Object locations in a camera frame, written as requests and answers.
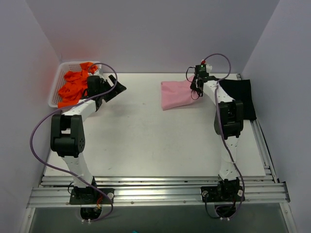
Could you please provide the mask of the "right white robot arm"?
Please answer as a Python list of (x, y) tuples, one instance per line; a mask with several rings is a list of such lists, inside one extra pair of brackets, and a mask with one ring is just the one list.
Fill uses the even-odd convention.
[(199, 97), (208, 96), (216, 107), (214, 130), (222, 140), (219, 176), (222, 180), (235, 180), (237, 147), (243, 130), (243, 103), (230, 97), (220, 86), (220, 81), (211, 76), (212, 66), (204, 61), (194, 67), (190, 89)]

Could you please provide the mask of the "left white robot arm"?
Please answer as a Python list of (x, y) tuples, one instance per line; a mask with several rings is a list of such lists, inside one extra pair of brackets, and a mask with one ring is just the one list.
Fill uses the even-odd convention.
[(61, 157), (73, 177), (74, 188), (81, 191), (86, 203), (94, 203), (98, 197), (93, 175), (90, 173), (83, 151), (86, 139), (83, 122), (97, 112), (103, 102), (109, 102), (126, 87), (114, 75), (105, 79), (102, 75), (87, 77), (87, 88), (82, 98), (69, 110), (54, 114), (51, 121), (51, 150)]

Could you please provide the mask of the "pink t-shirt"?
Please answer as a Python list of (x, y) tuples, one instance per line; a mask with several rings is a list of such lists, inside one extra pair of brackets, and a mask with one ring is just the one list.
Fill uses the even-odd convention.
[(193, 75), (183, 81), (161, 82), (161, 108), (163, 111), (193, 104), (199, 97), (191, 97), (190, 83)]

